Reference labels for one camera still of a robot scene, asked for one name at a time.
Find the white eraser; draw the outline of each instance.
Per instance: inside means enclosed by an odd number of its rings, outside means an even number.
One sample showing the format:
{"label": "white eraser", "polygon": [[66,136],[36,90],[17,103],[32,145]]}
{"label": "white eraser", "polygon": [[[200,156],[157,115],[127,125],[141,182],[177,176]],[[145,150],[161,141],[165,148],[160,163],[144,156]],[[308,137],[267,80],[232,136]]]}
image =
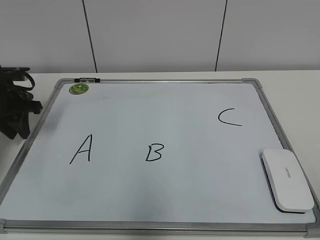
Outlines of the white eraser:
{"label": "white eraser", "polygon": [[314,199],[296,156],[286,149],[265,149],[262,160],[274,200],[284,212],[305,213]]}

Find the plastic corner piece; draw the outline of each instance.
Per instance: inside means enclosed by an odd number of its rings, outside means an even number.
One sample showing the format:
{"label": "plastic corner piece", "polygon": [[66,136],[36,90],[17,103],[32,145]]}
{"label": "plastic corner piece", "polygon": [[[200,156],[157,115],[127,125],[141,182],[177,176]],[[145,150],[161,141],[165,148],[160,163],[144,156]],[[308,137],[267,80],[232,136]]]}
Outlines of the plastic corner piece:
{"label": "plastic corner piece", "polygon": [[252,84],[256,89],[262,89],[262,85],[256,78],[242,78],[242,81],[247,84]]}
{"label": "plastic corner piece", "polygon": [[0,219],[0,234],[6,234],[7,232],[5,231],[5,224],[6,220],[3,218]]}
{"label": "plastic corner piece", "polygon": [[62,78],[56,82],[54,85],[55,89],[61,89],[64,84],[72,84],[75,82],[74,78]]}
{"label": "plastic corner piece", "polygon": [[304,236],[306,239],[320,238],[320,210],[317,206],[313,208],[316,221],[306,225],[307,234]]}

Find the green sticker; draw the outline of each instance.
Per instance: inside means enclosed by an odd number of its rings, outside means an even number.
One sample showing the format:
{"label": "green sticker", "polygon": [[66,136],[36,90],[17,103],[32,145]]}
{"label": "green sticker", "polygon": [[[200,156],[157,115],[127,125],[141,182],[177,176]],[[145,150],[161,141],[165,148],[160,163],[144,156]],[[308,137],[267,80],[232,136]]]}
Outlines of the green sticker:
{"label": "green sticker", "polygon": [[69,88],[69,93],[73,95],[80,95],[80,94],[84,94],[88,90],[89,90],[89,86],[87,84],[78,83]]}

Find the whiteboard surface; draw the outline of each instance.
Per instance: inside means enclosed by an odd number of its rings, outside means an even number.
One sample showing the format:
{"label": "whiteboard surface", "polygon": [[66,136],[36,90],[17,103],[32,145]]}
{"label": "whiteboard surface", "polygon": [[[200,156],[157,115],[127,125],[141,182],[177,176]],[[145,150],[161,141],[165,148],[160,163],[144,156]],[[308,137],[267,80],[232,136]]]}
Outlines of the whiteboard surface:
{"label": "whiteboard surface", "polygon": [[[246,83],[65,84],[0,205],[10,220],[311,223],[275,208],[261,163],[282,148]],[[221,119],[242,126],[222,123]],[[87,136],[88,152],[70,161]],[[149,146],[164,145],[146,161]],[[83,150],[89,148],[87,141]],[[151,151],[150,158],[158,155]]]}

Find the white table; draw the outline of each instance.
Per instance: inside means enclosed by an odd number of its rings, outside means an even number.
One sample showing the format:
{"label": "white table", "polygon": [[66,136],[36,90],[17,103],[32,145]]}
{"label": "white table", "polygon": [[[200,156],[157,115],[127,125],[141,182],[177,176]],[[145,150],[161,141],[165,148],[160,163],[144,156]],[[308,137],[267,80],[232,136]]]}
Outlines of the white table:
{"label": "white table", "polygon": [[[305,170],[311,185],[320,197],[320,70],[306,71],[233,71],[233,72],[162,72],[162,73],[39,73],[32,74],[36,86],[34,99],[44,105],[57,80],[61,78],[101,79],[240,79],[256,78],[265,92],[284,132]],[[38,116],[30,115],[33,126]],[[23,144],[20,137],[9,140],[0,135],[0,181],[9,170]],[[75,235],[75,234],[17,234],[0,235],[0,239],[150,239],[150,236]],[[153,236],[152,239],[194,239],[195,236]],[[197,239],[220,239],[220,236],[198,236]],[[285,239],[284,237],[223,237],[223,239]]]}

